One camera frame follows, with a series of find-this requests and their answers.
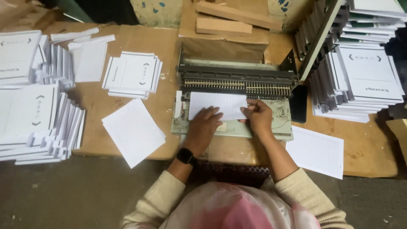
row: dusty machine surface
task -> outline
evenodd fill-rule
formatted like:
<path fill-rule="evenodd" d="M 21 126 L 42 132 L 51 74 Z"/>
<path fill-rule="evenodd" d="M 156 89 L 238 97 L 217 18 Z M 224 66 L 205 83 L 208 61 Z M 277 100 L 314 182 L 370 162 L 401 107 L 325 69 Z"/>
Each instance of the dusty machine surface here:
<path fill-rule="evenodd" d="M 284 141 L 293 139 L 288 98 L 299 83 L 293 50 L 279 66 L 275 66 L 184 59 L 181 48 L 176 68 L 182 91 L 182 106 L 179 117 L 173 117 L 172 133 L 188 132 L 190 93 L 212 92 L 240 94 L 248 98 L 261 99 L 273 110 L 271 128 L 275 137 Z M 217 129 L 215 135 L 251 138 L 252 132 L 244 123 L 227 120 L 223 121 L 223 125 Z"/>

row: hand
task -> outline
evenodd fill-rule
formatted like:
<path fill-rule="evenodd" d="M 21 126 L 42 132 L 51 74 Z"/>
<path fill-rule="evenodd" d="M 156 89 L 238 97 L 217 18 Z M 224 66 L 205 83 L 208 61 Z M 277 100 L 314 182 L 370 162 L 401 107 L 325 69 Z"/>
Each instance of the hand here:
<path fill-rule="evenodd" d="M 241 107 L 240 110 L 249 119 L 250 127 L 260 141 L 274 137 L 271 131 L 271 122 L 273 121 L 271 108 L 258 99 L 247 99 L 247 103 L 250 105 L 247 108 Z"/>
<path fill-rule="evenodd" d="M 189 124 L 188 133 L 182 144 L 182 148 L 189 149 L 195 157 L 199 157 L 208 148 L 213 134 L 218 126 L 223 123 L 219 119 L 223 113 L 216 114 L 219 107 L 203 108 Z"/>

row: sweater sleeve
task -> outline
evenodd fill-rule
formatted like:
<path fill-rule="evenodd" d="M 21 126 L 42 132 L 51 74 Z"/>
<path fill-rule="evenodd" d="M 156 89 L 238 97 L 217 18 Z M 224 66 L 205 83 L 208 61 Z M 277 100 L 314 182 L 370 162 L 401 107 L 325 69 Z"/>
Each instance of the sweater sleeve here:
<path fill-rule="evenodd" d="M 127 224 L 148 224 L 158 228 L 169 216 L 185 189 L 185 184 L 168 171 L 163 171 L 158 180 L 137 202 L 136 210 L 124 217 Z"/>
<path fill-rule="evenodd" d="M 268 184 L 265 188 L 272 190 L 272 183 Z M 288 205 L 298 203 L 306 207 L 318 219 L 321 229 L 353 229 L 345 221 L 346 213 L 334 206 L 303 169 L 277 182 L 274 190 Z"/>

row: black smartwatch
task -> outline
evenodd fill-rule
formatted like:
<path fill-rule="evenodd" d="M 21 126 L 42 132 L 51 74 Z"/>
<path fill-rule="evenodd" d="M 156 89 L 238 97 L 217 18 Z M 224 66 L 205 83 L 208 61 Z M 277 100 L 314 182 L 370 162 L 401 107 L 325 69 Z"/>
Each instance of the black smartwatch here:
<path fill-rule="evenodd" d="M 194 157 L 194 154 L 187 148 L 181 148 L 177 153 L 177 159 L 184 164 L 191 164 L 196 166 L 198 159 Z"/>

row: wooden table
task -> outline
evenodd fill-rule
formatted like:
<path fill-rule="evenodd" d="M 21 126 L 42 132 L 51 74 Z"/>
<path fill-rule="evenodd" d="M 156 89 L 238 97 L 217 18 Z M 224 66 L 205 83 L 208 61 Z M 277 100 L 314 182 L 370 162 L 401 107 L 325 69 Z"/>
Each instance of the wooden table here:
<path fill-rule="evenodd" d="M 95 26 L 97 25 L 57 22 L 44 33 L 78 32 Z M 155 53 L 163 61 L 162 73 L 164 75 L 161 76 L 157 93 L 150 94 L 144 104 L 166 135 L 166 143 L 148 158 L 169 160 L 176 154 L 180 140 L 179 135 L 171 134 L 172 109 L 175 92 L 179 88 L 175 71 L 179 54 L 178 30 L 142 26 L 104 26 L 101 27 L 97 36 L 110 34 L 116 35 L 116 41 L 110 42 L 108 45 L 105 66 L 109 57 L 119 57 L 121 51 Z M 271 34 L 270 46 L 265 52 L 265 61 L 279 64 L 292 48 L 295 48 L 293 36 Z M 101 119 L 131 99 L 108 96 L 107 90 L 102 89 L 101 84 L 101 82 L 77 83 L 76 87 L 69 91 L 70 98 L 79 103 L 81 108 L 87 110 L 82 146 L 74 153 L 121 156 L 102 126 Z M 307 122 L 305 124 L 293 122 L 292 124 L 344 139 L 344 175 L 390 177 L 397 174 L 391 144 L 375 123 L 375 114 L 370 115 L 369 123 L 356 123 L 313 116 L 310 105 L 309 98 Z M 210 161 L 214 162 L 261 166 L 267 164 L 264 152 L 255 139 L 214 137 L 206 155 Z"/>

